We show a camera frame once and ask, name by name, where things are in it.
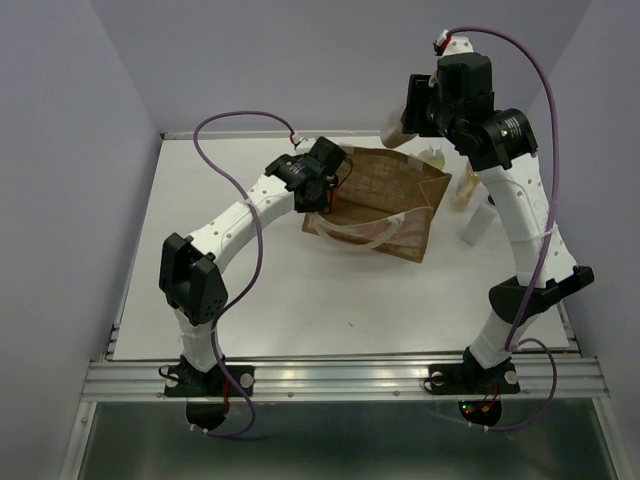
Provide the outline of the clear pump bottle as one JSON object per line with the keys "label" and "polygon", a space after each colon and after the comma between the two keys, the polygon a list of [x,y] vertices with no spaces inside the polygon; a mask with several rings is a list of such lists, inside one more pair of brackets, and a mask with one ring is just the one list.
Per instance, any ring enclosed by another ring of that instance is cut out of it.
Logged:
{"label": "clear pump bottle", "polygon": [[380,130],[380,140],[387,149],[396,149],[413,140],[415,134],[407,134],[403,131],[403,116],[405,108],[400,106],[391,112]]}

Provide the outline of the green pump bottle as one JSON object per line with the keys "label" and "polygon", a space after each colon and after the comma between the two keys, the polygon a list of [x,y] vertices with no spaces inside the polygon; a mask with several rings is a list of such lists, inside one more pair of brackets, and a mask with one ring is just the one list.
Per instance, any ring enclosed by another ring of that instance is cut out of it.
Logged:
{"label": "green pump bottle", "polygon": [[446,163],[446,158],[441,146],[429,146],[418,155],[418,158],[425,164],[438,170],[443,170]]}

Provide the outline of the brown burlap canvas bag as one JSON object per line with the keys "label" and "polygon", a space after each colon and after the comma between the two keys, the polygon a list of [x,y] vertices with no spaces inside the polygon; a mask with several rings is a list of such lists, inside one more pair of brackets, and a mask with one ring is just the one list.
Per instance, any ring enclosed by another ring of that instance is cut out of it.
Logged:
{"label": "brown burlap canvas bag", "polygon": [[452,175],[416,156],[349,144],[330,213],[308,214],[302,231],[337,248],[423,261],[436,212]]}

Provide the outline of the amber liquid clear bottle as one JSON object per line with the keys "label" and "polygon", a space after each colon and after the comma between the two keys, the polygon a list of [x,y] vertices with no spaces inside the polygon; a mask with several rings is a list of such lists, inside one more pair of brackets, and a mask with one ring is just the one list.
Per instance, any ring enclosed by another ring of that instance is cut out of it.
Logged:
{"label": "amber liquid clear bottle", "polygon": [[460,175],[452,197],[452,207],[456,212],[463,212],[476,188],[480,184],[480,178],[473,170],[470,163],[467,163],[464,172]]}

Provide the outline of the white bottle black cap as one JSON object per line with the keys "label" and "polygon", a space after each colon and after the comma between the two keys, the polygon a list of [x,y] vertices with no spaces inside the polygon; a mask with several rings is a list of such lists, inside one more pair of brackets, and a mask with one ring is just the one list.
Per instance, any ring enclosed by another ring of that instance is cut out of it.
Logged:
{"label": "white bottle black cap", "polygon": [[475,246],[485,235],[495,217],[497,209],[491,196],[483,200],[471,216],[460,238],[466,244]]}

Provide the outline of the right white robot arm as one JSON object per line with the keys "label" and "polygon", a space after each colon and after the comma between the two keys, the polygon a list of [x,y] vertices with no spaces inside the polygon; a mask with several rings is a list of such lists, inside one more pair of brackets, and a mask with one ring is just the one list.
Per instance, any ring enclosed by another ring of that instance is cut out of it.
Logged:
{"label": "right white robot arm", "polygon": [[537,142],[526,115],[494,106],[492,64],[479,53],[443,55],[432,75],[409,80],[402,130],[447,139],[487,189],[510,243],[516,274],[492,287],[492,312],[460,366],[463,384],[482,390],[496,366],[540,314],[594,280],[559,232],[540,176]]}

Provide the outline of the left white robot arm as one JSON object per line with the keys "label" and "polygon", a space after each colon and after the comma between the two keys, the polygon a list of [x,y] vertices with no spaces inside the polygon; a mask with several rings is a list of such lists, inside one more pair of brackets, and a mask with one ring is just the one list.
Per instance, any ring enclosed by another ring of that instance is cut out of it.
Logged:
{"label": "left white robot arm", "polygon": [[187,379],[199,393],[213,393],[222,384],[211,332],[231,303],[224,271],[253,239],[262,242],[264,228],[278,218],[292,211],[326,212],[346,159],[339,145],[319,137],[307,151],[272,161],[242,199],[210,223],[165,239],[159,288],[178,318]]}

